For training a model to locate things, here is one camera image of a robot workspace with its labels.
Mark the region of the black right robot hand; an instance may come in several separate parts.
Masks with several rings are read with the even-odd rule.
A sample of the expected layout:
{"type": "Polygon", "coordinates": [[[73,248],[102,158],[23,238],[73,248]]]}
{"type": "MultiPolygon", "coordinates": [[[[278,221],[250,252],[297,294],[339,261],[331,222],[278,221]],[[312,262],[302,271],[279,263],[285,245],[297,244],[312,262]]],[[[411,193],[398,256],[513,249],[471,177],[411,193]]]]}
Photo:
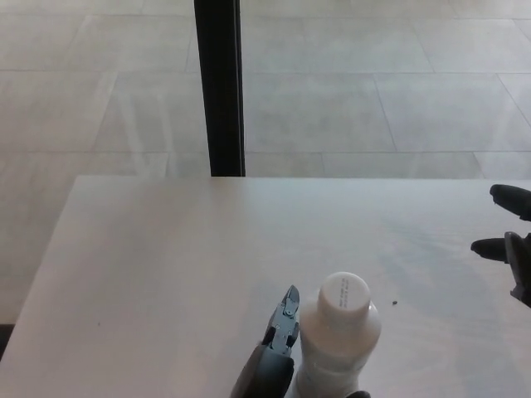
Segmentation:
{"type": "MultiPolygon", "coordinates": [[[[530,191],[520,187],[494,184],[490,188],[493,202],[519,217],[530,221],[530,191]]],[[[502,238],[474,241],[470,249],[482,258],[509,264],[514,276],[513,298],[530,307],[530,234],[525,237],[505,232],[502,238]]]]}

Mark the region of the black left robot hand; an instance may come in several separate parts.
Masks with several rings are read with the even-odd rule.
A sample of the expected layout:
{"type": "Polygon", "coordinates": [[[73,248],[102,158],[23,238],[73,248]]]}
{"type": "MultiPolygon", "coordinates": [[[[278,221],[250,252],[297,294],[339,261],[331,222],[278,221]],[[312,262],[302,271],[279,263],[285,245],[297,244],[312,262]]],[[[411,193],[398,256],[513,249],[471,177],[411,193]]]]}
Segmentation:
{"type": "Polygon", "coordinates": [[[368,397],[359,375],[378,343],[381,321],[366,282],[338,272],[316,299],[291,286],[270,317],[232,389],[234,397],[368,397]]]}

